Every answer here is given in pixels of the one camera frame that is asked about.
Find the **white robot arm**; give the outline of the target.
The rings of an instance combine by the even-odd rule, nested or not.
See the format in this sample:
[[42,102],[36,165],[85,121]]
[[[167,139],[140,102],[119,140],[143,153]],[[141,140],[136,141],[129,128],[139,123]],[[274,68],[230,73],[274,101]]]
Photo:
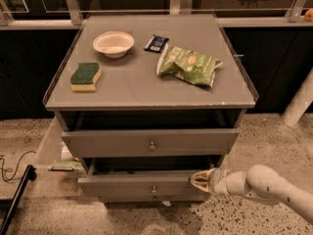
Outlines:
[[192,175],[190,182],[216,196],[240,196],[269,206],[282,203],[313,224],[313,195],[292,185],[266,165],[255,164],[247,171],[202,170]]

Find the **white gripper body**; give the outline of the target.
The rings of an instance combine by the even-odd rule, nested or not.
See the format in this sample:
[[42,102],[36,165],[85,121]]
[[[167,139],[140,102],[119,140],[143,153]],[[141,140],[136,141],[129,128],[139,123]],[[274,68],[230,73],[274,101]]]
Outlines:
[[215,168],[209,176],[209,185],[211,192],[217,196],[229,196],[227,188],[228,170]]

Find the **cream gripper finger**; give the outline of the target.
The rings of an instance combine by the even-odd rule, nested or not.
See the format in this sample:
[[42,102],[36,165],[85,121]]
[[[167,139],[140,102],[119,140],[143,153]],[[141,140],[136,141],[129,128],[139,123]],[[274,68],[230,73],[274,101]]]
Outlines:
[[193,174],[191,180],[195,182],[208,182],[211,174],[211,170],[202,170]]
[[206,192],[206,193],[211,192],[211,189],[210,189],[209,184],[207,182],[201,183],[201,182],[192,181],[192,185],[195,186],[196,188],[202,190],[203,192]]

